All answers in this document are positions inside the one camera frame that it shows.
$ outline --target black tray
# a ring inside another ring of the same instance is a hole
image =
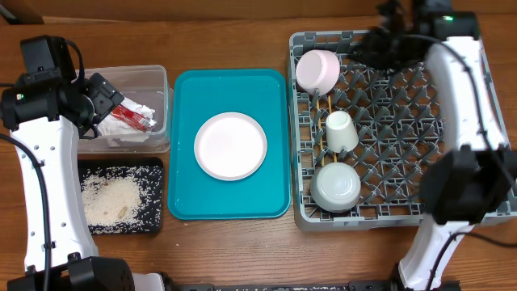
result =
[[[118,171],[108,170],[110,167],[123,167]],[[143,226],[134,224],[120,223],[116,226],[88,226],[92,234],[150,234],[157,233],[162,228],[163,216],[163,193],[165,188],[165,171],[163,169],[163,162],[160,158],[125,158],[125,159],[102,159],[102,160],[79,160],[78,172],[79,181],[82,183],[88,175],[98,175],[100,177],[106,176],[109,172],[111,175],[124,177],[127,173],[124,167],[148,167],[150,170],[157,167],[158,173],[151,175],[150,173],[142,173],[141,177],[138,174],[134,176],[137,178],[140,186],[145,189],[150,196],[150,203],[139,211],[137,217],[144,222]]]

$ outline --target red wrapper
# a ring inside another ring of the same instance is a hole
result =
[[[144,133],[151,130],[153,126],[151,126],[150,119],[143,116],[140,113],[132,112],[126,107],[119,105],[113,109],[111,114],[118,120],[122,120],[126,124],[129,124],[134,129],[139,129]]]

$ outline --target tray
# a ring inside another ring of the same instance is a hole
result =
[[[306,231],[369,230],[386,226],[417,226],[424,204],[417,196],[422,173],[442,154],[443,121],[438,93],[424,64],[392,77],[355,63],[347,52],[366,31],[299,32],[289,40],[289,105],[295,179],[295,221]],[[341,64],[339,81],[328,95],[310,96],[296,84],[295,68],[311,49],[335,52]],[[506,130],[483,52],[485,80],[503,133]],[[316,169],[334,161],[326,148],[325,120],[330,110],[344,110],[354,119],[359,145],[335,158],[353,166],[361,177],[359,204],[344,213],[320,209],[309,191]],[[512,192],[484,224],[517,215]]]
[[[194,70],[175,86],[169,199],[183,220],[266,218],[283,215],[291,203],[288,105],[285,79],[274,70]],[[267,138],[260,168],[238,181],[206,174],[195,160],[200,127],[223,112],[256,120]]]
[[[83,190],[84,180],[89,175],[125,177],[128,169],[134,167],[141,169],[141,173],[134,174],[134,176],[147,194],[146,196],[141,195],[141,201],[145,207],[140,209],[137,214],[143,223],[140,225],[120,223],[116,226],[88,226],[92,234],[149,234],[157,233],[162,228],[165,172],[160,158],[79,160],[78,172],[81,190]]]

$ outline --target teal tray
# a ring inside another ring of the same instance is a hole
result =
[[[275,70],[193,70],[174,86],[170,148],[170,212],[183,220],[280,217],[291,204],[288,105]],[[262,166],[238,181],[206,174],[194,156],[195,135],[211,117],[240,112],[267,138]]]

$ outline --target clear plastic bin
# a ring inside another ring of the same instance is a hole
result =
[[[144,154],[165,153],[170,148],[173,90],[161,65],[135,65],[88,69],[85,75],[99,73],[129,99],[154,109],[156,125],[148,133],[99,136],[79,140],[80,154]]]

